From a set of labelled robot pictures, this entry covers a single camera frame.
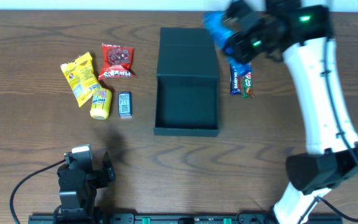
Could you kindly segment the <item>red snack packet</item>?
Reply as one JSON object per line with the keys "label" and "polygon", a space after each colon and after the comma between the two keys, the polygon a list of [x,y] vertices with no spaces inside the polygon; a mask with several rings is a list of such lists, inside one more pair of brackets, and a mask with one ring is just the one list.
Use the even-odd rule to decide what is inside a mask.
{"label": "red snack packet", "polygon": [[102,44],[102,50],[104,63],[98,80],[134,76],[131,67],[135,48]]}

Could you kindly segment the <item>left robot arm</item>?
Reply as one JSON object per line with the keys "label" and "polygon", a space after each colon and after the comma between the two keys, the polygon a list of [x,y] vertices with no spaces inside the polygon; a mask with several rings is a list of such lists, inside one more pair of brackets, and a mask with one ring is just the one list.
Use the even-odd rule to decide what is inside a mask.
{"label": "left robot arm", "polygon": [[91,153],[68,152],[57,171],[61,205],[53,212],[53,223],[104,223],[106,217],[95,207],[97,190],[116,179],[111,158],[103,156],[103,166],[94,170]]}

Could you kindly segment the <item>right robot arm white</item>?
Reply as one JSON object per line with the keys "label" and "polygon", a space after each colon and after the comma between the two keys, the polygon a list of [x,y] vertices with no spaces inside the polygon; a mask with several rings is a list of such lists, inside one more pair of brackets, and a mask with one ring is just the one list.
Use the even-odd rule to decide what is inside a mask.
{"label": "right robot arm white", "polygon": [[306,152],[286,161],[289,184],[273,206],[277,223],[305,223],[314,207],[358,173],[358,134],[348,115],[336,65],[336,41],[327,6],[267,1],[261,16],[244,1],[224,13],[235,32],[223,52],[240,63],[279,50],[303,115]]}

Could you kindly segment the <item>blue oreo pack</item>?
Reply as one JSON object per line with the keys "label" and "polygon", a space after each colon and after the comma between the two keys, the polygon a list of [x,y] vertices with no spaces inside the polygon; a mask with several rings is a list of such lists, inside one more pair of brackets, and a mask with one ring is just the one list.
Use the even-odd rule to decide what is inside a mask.
{"label": "blue oreo pack", "polygon": [[224,11],[206,12],[203,15],[203,23],[230,66],[234,67],[237,73],[243,77],[252,71],[251,64],[237,62],[234,57],[230,55],[234,52],[234,49],[232,47],[224,48],[229,38],[235,34],[232,29],[224,26],[224,16]]}

